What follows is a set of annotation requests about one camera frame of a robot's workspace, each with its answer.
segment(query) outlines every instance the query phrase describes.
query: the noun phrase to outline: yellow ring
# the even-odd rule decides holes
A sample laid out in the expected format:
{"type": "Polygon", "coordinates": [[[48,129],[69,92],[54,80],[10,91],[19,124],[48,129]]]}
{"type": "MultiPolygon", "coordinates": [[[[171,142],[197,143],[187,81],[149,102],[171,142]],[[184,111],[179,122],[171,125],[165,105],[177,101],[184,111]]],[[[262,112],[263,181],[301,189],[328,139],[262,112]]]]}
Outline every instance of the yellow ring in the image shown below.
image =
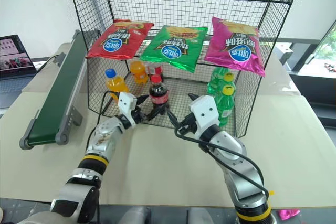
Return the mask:
{"type": "Polygon", "coordinates": [[[271,213],[271,208],[268,207],[267,210],[261,214],[261,215],[257,215],[257,216],[245,216],[245,215],[242,215],[240,213],[237,212],[237,215],[240,219],[243,219],[243,220],[247,220],[247,221],[258,221],[258,220],[263,220],[265,219],[269,214],[271,213]]]}
{"type": "Polygon", "coordinates": [[[105,158],[102,158],[100,156],[95,156],[95,155],[86,155],[86,156],[84,156],[84,158],[82,160],[88,159],[88,158],[98,160],[98,161],[104,163],[106,166],[109,165],[109,162],[105,158]]]}

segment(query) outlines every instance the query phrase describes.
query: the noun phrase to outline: blue bottle cap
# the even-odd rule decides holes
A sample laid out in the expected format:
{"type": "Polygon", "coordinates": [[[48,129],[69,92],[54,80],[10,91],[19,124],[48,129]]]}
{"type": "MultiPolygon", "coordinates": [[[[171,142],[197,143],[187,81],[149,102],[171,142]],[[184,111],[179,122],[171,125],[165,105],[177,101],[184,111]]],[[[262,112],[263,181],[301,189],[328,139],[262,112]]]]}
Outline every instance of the blue bottle cap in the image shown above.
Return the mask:
{"type": "Polygon", "coordinates": [[[113,78],[115,77],[117,74],[116,74],[116,71],[113,69],[113,68],[109,68],[105,71],[105,74],[108,78],[113,78]]]}

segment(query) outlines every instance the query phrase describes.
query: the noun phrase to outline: snack bag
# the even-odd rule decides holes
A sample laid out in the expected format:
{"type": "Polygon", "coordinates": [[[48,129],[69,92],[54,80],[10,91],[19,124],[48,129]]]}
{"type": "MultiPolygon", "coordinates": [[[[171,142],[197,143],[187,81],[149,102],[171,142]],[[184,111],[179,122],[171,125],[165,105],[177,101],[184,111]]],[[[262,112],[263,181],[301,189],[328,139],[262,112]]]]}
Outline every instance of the snack bag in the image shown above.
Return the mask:
{"type": "Polygon", "coordinates": [[[87,58],[132,59],[152,26],[153,23],[116,19],[93,44],[87,58]]]}
{"type": "Polygon", "coordinates": [[[205,60],[223,67],[247,70],[265,77],[257,27],[212,18],[214,36],[205,60]]]}
{"type": "Polygon", "coordinates": [[[140,60],[167,62],[193,73],[207,31],[207,27],[163,26],[140,60]]]}

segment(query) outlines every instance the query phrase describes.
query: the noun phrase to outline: laptop screen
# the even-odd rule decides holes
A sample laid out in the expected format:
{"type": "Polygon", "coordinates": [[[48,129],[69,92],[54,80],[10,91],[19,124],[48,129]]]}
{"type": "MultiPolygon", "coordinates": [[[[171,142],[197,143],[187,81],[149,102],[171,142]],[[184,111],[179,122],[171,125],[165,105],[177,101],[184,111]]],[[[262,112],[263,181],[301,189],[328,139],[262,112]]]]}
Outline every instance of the laptop screen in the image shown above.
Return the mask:
{"type": "Polygon", "coordinates": [[[19,36],[0,37],[0,78],[7,79],[35,74],[36,68],[19,36]]]}

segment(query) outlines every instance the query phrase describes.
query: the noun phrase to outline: yellow bottle cap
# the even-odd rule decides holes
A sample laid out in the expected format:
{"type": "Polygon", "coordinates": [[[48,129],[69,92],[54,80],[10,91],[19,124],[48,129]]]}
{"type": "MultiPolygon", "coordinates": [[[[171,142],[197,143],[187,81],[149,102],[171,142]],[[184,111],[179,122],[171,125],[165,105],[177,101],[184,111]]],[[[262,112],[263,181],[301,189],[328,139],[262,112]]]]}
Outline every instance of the yellow bottle cap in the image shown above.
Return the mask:
{"type": "Polygon", "coordinates": [[[232,85],[224,85],[222,93],[224,95],[233,95],[235,88],[232,85]]]}
{"type": "Polygon", "coordinates": [[[235,79],[235,75],[233,73],[225,73],[223,76],[223,80],[226,82],[232,82],[235,79]]]}

